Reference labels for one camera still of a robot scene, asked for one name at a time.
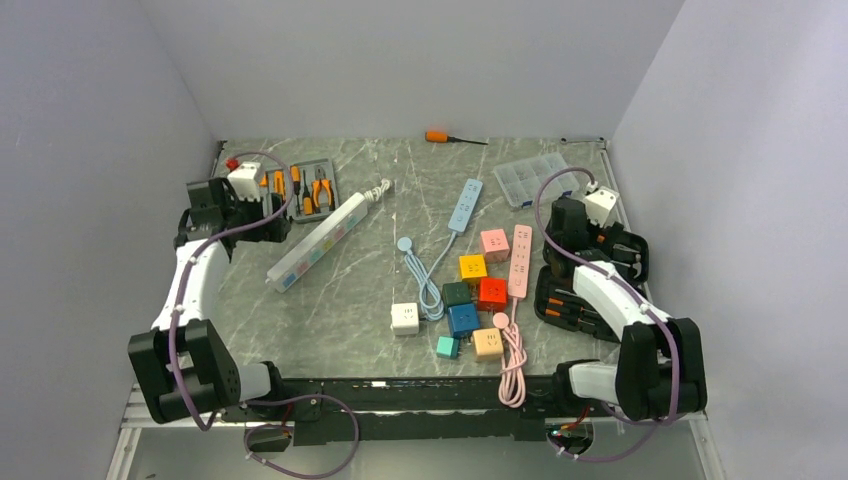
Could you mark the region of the clear plastic organizer box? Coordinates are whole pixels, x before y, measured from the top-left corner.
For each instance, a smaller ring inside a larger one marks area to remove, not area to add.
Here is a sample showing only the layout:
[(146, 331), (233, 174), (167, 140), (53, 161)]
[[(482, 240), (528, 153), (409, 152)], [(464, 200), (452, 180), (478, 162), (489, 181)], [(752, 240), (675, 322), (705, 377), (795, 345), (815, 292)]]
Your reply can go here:
[[(494, 175), (509, 207), (522, 210), (533, 206), (544, 180), (566, 168), (569, 165), (560, 153), (547, 153), (498, 165)], [(562, 194), (574, 194), (579, 189), (580, 183), (573, 173), (562, 175), (546, 187), (541, 201), (554, 201)]]

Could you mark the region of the grey tool tray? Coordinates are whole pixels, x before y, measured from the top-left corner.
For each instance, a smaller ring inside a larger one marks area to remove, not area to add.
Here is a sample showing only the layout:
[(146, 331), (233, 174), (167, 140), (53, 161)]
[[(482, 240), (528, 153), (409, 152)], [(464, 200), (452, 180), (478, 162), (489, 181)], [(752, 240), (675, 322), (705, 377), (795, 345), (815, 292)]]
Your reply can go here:
[(337, 191), (333, 162), (328, 158), (302, 161), (290, 167), (294, 183), (284, 185), (282, 170), (267, 170), (259, 182), (261, 190), (278, 194), (283, 201), (292, 198), (288, 217), (294, 223), (320, 222), (334, 213), (342, 200)]

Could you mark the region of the white power strip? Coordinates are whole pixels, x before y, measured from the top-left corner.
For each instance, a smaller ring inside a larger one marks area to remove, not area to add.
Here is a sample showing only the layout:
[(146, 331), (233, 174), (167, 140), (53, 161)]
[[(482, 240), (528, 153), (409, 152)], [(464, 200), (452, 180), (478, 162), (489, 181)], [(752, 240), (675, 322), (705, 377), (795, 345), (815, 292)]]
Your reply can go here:
[(287, 291), (361, 222), (369, 204), (364, 194), (352, 195), (267, 271), (265, 283)]

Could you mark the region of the pink cube socket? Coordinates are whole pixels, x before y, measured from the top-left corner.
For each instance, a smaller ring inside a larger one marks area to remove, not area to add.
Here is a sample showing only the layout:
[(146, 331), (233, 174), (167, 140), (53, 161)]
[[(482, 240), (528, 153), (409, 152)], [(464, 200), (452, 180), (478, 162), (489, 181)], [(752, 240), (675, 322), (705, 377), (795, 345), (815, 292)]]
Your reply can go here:
[(504, 229), (480, 232), (480, 250), (487, 263), (502, 263), (510, 259), (511, 248)]

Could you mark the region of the black plastic tool case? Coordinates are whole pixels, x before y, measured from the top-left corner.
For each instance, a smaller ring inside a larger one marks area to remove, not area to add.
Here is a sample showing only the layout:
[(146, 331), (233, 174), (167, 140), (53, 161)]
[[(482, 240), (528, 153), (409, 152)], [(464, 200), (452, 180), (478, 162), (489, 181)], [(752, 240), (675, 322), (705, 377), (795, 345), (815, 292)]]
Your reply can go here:
[(626, 267), (624, 272), (610, 262), (587, 262), (554, 242), (546, 244), (534, 297), (536, 316), (558, 328), (615, 343), (626, 327), (661, 319), (662, 312), (642, 290), (648, 276), (647, 242), (626, 231), (613, 253)]

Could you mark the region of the red cube socket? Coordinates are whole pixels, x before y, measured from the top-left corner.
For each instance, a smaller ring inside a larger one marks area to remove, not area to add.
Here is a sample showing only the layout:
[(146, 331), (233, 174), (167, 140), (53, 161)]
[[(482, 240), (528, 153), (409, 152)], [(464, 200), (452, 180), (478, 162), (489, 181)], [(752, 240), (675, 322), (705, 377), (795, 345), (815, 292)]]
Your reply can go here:
[(476, 309), (483, 312), (503, 312), (508, 304), (508, 283), (506, 279), (484, 277), (477, 287)]

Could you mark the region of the light blue power strip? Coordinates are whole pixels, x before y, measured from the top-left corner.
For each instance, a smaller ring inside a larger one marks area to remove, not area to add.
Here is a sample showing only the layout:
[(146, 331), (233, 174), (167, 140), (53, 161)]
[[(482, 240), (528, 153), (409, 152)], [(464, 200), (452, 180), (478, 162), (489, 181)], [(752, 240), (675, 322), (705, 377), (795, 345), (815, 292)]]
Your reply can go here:
[(483, 183), (476, 179), (467, 179), (460, 193), (457, 204), (448, 222), (448, 229), (462, 235), (470, 222), (473, 210), (479, 200)]

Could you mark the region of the yellow cube socket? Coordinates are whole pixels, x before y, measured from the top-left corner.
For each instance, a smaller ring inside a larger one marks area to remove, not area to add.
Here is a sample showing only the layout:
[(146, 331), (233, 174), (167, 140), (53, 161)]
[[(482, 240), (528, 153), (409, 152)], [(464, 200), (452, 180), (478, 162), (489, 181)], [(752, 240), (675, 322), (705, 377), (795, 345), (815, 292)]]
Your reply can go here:
[(478, 285), (488, 276), (485, 257), (482, 254), (462, 255), (458, 259), (459, 277), (469, 285)]

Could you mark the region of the dark green cube socket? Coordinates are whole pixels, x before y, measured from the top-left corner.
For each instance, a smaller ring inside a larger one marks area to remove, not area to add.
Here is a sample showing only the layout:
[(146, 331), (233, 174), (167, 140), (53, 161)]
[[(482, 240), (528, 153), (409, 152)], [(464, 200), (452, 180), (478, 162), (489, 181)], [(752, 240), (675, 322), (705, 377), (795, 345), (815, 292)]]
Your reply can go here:
[(442, 286), (442, 300), (446, 308), (473, 302), (471, 288), (465, 282), (445, 283)]

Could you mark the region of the blue cube socket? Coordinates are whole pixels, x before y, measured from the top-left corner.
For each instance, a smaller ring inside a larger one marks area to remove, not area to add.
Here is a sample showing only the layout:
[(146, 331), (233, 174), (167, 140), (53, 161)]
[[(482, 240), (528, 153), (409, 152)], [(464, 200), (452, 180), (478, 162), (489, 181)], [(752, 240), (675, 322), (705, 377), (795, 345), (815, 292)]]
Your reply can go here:
[(455, 339), (466, 338), (481, 328), (476, 307), (472, 303), (451, 306), (447, 314), (450, 335)]

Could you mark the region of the beige cube socket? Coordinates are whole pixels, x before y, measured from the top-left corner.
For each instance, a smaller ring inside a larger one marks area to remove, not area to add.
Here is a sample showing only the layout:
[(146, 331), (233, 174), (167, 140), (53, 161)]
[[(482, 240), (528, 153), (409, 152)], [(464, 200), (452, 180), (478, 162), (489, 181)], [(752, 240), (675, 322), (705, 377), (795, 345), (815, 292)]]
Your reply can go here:
[(504, 346), (500, 329), (474, 330), (471, 339), (476, 362), (498, 361), (503, 357)]

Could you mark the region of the light blue round plug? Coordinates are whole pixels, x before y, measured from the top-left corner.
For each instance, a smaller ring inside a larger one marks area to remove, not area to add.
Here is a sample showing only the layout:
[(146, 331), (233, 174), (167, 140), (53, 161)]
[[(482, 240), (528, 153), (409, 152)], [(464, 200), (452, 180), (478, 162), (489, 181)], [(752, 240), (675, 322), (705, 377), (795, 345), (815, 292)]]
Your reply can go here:
[(409, 237), (399, 238), (397, 240), (396, 246), (405, 255), (409, 255), (413, 252), (413, 242)]

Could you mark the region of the teal plug adapter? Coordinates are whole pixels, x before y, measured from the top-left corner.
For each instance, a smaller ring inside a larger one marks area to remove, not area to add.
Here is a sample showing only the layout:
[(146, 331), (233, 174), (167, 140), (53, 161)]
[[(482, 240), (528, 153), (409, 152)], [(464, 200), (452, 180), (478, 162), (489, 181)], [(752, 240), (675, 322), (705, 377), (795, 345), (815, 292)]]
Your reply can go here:
[(460, 340), (449, 337), (440, 336), (436, 343), (436, 356), (438, 358), (455, 360), (459, 356)]

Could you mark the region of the white cube socket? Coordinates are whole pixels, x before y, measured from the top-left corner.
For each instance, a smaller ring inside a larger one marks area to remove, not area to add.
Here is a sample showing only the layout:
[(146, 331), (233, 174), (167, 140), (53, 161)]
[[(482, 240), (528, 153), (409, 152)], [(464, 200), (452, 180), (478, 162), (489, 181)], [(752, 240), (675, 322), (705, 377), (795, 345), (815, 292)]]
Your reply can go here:
[(419, 332), (420, 317), (416, 302), (394, 303), (391, 306), (390, 316), (390, 328), (395, 336), (410, 336)]

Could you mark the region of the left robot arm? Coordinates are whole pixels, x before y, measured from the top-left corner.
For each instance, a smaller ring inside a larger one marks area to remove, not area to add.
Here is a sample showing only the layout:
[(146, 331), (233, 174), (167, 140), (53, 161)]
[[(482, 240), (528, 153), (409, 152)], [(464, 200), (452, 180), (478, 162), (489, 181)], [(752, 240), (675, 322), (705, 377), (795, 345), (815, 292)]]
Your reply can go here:
[(264, 420), (279, 417), (287, 392), (270, 361), (238, 365), (211, 321), (240, 242), (283, 242), (284, 197), (257, 184), (218, 177), (187, 186), (190, 205), (173, 240), (177, 267), (150, 330), (132, 336), (128, 356), (153, 421), (167, 424), (243, 403)]

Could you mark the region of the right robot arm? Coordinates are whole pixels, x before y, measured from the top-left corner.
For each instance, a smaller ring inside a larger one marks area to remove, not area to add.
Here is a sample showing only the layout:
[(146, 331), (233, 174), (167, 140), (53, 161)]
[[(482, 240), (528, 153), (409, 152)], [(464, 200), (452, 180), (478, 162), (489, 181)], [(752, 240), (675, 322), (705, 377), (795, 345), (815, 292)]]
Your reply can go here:
[(703, 410), (708, 401), (699, 327), (651, 304), (593, 247), (586, 206), (561, 197), (544, 230), (544, 272), (565, 281), (600, 317), (599, 332), (619, 343), (616, 363), (581, 359), (558, 365), (551, 388), (557, 411), (574, 415), (589, 401), (614, 404), (632, 421)]

